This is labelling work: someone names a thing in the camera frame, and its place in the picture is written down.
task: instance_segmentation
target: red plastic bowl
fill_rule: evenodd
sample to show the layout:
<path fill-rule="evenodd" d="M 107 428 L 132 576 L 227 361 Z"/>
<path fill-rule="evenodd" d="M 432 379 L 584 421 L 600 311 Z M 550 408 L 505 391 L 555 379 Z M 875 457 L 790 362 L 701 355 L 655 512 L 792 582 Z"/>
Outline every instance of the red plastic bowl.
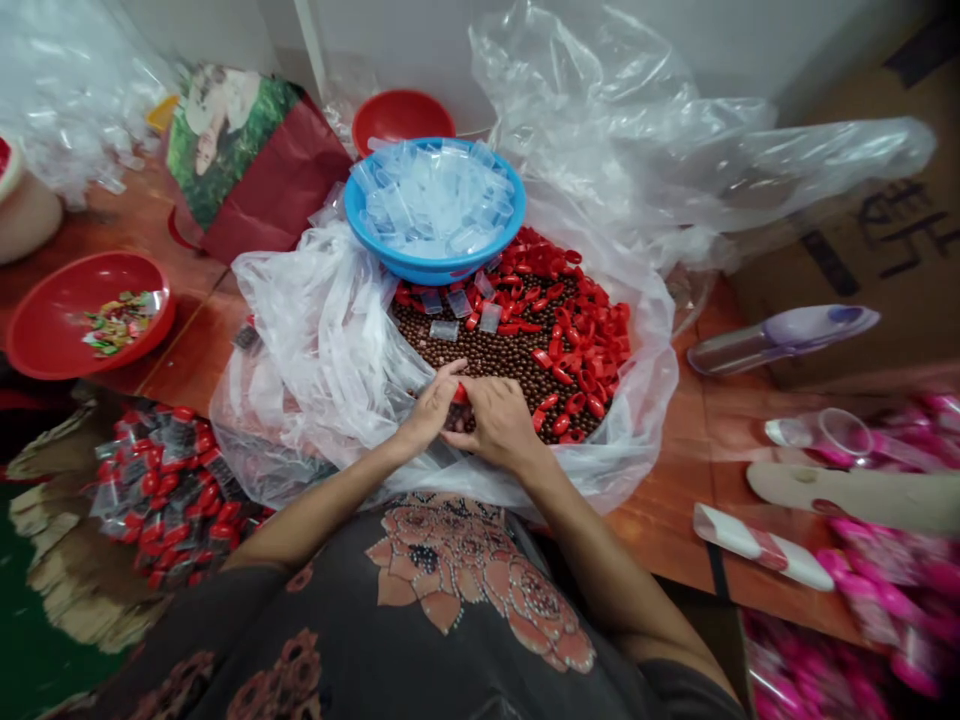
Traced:
<path fill-rule="evenodd" d="M 160 294 L 160 309 L 146 332 L 116 355 L 95 358 L 83 342 L 90 327 L 83 313 L 97 312 L 124 291 L 143 290 Z M 153 260 L 130 252 L 92 255 L 45 278 L 17 305 L 7 327 L 7 356 L 17 370 L 38 380 L 113 370 L 159 345 L 174 314 L 170 282 Z"/>
<path fill-rule="evenodd" d="M 421 137 L 456 137 L 453 118 L 439 102 L 419 90 L 388 90 L 367 100 L 353 119 L 353 144 L 360 157 L 373 151 L 372 137 L 399 142 Z"/>

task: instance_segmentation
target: blue bowl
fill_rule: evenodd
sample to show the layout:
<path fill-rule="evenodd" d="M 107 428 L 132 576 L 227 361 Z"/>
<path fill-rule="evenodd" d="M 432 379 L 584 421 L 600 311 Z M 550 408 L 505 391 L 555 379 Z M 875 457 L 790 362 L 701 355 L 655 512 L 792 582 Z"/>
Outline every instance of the blue bowl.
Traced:
<path fill-rule="evenodd" d="M 410 140 L 417 147 L 433 148 L 440 147 L 441 142 L 456 143 L 469 150 L 473 143 L 465 140 L 451 140 L 450 138 L 420 138 Z M 506 160 L 499 155 L 494 154 L 496 159 L 495 167 L 501 168 L 507 175 L 507 179 L 513 183 L 513 215 L 507 222 L 503 234 L 481 252 L 471 253 L 458 258 L 449 258 L 446 260 L 424 260 L 422 258 L 404 255 L 396 250 L 386 247 L 379 240 L 367 232 L 366 228 L 360 222 L 360 211 L 367 207 L 367 198 L 360 189 L 360 185 L 351 175 L 347 181 L 346 190 L 343 194 L 343 204 L 347 213 L 347 221 L 353 229 L 354 234 L 360 243 L 370 252 L 380 258 L 380 261 L 390 272 L 404 280 L 409 280 L 417 285 L 449 285 L 461 278 L 476 272 L 495 258 L 520 232 L 520 226 L 523 225 L 523 218 L 527 213 L 527 193 L 523 189 L 523 181 L 516 171 L 510 167 Z M 375 161 L 375 155 L 362 160 L 364 163 Z"/>

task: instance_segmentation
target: white plastic container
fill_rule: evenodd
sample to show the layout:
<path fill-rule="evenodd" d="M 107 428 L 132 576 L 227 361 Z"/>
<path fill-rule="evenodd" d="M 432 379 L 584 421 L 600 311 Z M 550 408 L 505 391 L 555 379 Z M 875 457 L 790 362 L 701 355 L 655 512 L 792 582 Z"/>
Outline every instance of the white plastic container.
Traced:
<path fill-rule="evenodd" d="M 29 255 L 53 237 L 63 206 L 30 172 L 16 141 L 0 135 L 0 265 Z"/>

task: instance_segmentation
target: wooden table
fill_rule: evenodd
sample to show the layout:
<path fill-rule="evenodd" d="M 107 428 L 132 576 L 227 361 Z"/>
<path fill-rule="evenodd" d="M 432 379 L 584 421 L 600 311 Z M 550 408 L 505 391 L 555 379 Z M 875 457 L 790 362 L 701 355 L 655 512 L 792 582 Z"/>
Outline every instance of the wooden table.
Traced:
<path fill-rule="evenodd" d="M 142 360 L 92 379 L 118 392 L 206 414 L 232 352 L 230 341 L 249 310 L 229 270 L 170 239 L 172 202 L 156 167 L 128 173 L 126 180 L 125 194 L 92 191 L 90 211 L 68 216 L 48 245 L 0 268 L 0 343 L 13 308 L 40 278 L 105 250 L 145 253 L 170 275 L 178 302 L 174 329 Z M 742 324 L 729 287 L 720 283 L 700 320 L 675 343 L 680 383 L 667 412 L 659 460 L 608 520 L 657 575 L 864 644 L 839 595 L 816 592 L 708 548 L 693 532 L 693 505 L 703 502 L 813 550 L 831 542 L 820 518 L 766 505 L 753 495 L 744 469 L 752 460 L 791 459 L 774 454 L 758 435 L 763 420 L 836 404 L 836 398 L 828 403 L 823 397 L 779 393 L 763 371 L 722 382 L 702 378 L 685 360 L 686 350 L 701 337 Z"/>

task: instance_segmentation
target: cardboard box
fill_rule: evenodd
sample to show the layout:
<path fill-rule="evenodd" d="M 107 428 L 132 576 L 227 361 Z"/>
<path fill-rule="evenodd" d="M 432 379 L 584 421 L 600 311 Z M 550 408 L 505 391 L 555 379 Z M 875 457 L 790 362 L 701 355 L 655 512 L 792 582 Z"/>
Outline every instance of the cardboard box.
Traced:
<path fill-rule="evenodd" d="M 863 335 L 770 365 L 785 390 L 950 392 L 960 388 L 960 28 L 923 26 L 880 67 L 829 93 L 807 124 L 911 115 L 936 134 L 921 174 L 867 183 L 743 241 L 791 238 L 731 283 L 753 324 L 804 305 L 865 305 Z"/>

